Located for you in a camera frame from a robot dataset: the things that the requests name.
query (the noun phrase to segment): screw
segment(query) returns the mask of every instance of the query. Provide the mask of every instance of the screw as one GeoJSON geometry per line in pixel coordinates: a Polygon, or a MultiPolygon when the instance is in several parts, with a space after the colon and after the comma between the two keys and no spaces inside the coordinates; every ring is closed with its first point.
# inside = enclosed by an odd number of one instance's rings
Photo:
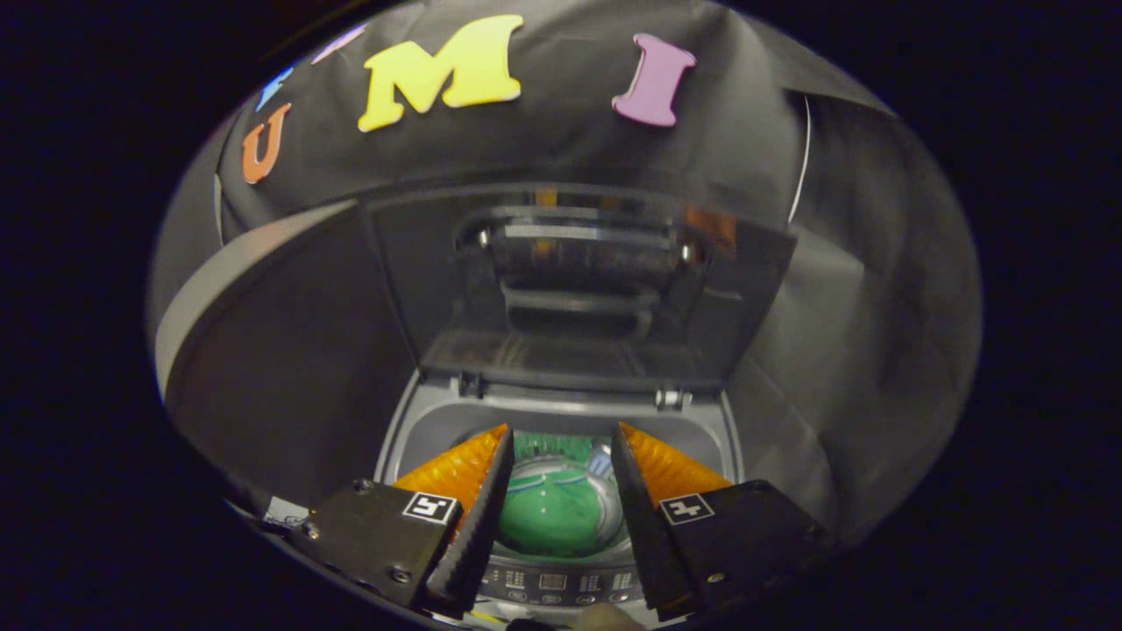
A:
{"type": "Polygon", "coordinates": [[[410,580],[413,580],[413,575],[399,567],[390,569],[389,577],[397,583],[408,583],[410,580]]]}

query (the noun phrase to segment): foam letter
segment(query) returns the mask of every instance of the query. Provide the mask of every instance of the foam letter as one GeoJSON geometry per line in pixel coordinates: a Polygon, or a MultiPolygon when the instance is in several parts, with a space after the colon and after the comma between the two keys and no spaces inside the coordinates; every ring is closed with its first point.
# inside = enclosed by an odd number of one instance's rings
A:
{"type": "Polygon", "coordinates": [[[636,35],[635,45],[643,51],[635,77],[626,94],[611,99],[611,109],[638,122],[673,127],[678,119],[670,103],[674,100],[682,73],[697,65],[697,60],[653,35],[636,35]]]}
{"type": "Polygon", "coordinates": [[[269,139],[265,146],[265,157],[257,159],[257,146],[260,143],[264,125],[258,125],[241,141],[241,174],[249,184],[256,184],[265,179],[273,171],[277,163],[277,154],[280,152],[280,128],[284,126],[284,115],[292,109],[292,103],[285,103],[277,108],[269,117],[269,139]]]}
{"type": "Polygon", "coordinates": [[[434,56],[413,42],[374,55],[364,66],[370,70],[370,92],[358,128],[371,131],[402,119],[405,107],[394,101],[395,86],[414,110],[429,111],[449,74],[443,100],[450,108],[517,99],[522,85],[507,72],[507,48],[519,26],[521,16],[495,16],[467,24],[434,56]]]}

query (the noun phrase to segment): white cable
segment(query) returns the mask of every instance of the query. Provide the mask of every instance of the white cable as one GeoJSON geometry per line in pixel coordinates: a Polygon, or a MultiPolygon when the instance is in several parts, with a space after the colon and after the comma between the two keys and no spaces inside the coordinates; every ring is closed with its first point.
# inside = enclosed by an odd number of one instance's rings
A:
{"type": "Polygon", "coordinates": [[[214,174],[214,225],[218,226],[218,245],[226,247],[226,241],[222,240],[222,181],[218,173],[214,174]]]}
{"type": "Polygon", "coordinates": [[[794,219],[794,211],[799,208],[799,195],[802,194],[802,180],[807,176],[807,158],[810,157],[810,99],[803,94],[802,102],[807,106],[807,147],[802,150],[802,173],[799,174],[799,186],[794,190],[794,202],[791,203],[791,214],[787,218],[788,223],[794,219]]]}

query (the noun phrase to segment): green towel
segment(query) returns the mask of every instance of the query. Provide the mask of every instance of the green towel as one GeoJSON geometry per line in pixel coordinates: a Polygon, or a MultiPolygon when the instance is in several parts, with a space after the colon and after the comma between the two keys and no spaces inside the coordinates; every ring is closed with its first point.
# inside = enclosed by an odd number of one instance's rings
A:
{"type": "Polygon", "coordinates": [[[600,502],[583,470],[592,446],[587,436],[515,432],[515,463],[561,456],[571,468],[511,479],[499,518],[498,540],[504,546],[554,558],[598,551],[605,543],[597,533],[600,502]]]}
{"type": "Polygon", "coordinates": [[[604,543],[599,521],[600,502],[588,478],[576,469],[554,472],[511,481],[499,541],[527,555],[583,557],[604,543]]]}

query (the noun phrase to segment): orange letter u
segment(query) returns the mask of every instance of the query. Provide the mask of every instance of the orange letter u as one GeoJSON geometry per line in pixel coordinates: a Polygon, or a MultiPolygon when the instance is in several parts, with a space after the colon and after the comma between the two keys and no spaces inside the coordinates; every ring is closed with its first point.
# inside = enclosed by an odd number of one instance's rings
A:
{"type": "Polygon", "coordinates": [[[269,139],[265,146],[265,157],[257,159],[257,148],[260,144],[264,125],[258,125],[241,141],[241,174],[246,182],[256,184],[265,179],[273,171],[277,163],[277,154],[280,153],[280,128],[284,127],[284,115],[292,109],[292,103],[285,103],[277,108],[277,111],[269,116],[269,139]]]}

